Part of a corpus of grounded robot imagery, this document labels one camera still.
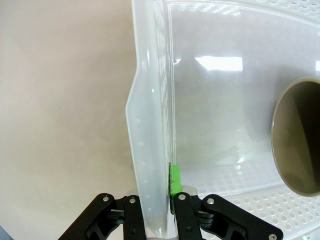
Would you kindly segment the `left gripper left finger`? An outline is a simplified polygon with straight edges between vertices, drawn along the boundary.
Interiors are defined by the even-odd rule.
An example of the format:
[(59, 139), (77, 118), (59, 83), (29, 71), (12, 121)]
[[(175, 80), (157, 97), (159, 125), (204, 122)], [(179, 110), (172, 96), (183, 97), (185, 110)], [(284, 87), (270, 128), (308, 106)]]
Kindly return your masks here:
[(106, 240), (120, 225), (125, 240), (144, 240), (145, 223), (138, 195), (115, 199), (109, 193), (98, 194), (60, 240)]

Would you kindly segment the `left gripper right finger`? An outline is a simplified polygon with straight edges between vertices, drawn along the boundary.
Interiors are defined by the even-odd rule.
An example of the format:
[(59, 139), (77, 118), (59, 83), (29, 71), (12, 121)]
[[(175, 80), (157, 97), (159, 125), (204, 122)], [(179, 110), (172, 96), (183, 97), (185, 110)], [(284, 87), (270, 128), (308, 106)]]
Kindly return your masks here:
[(282, 240), (283, 231), (217, 194), (200, 198), (181, 184), (180, 167), (168, 167), (171, 213), (180, 240), (201, 240), (202, 232), (221, 240)]

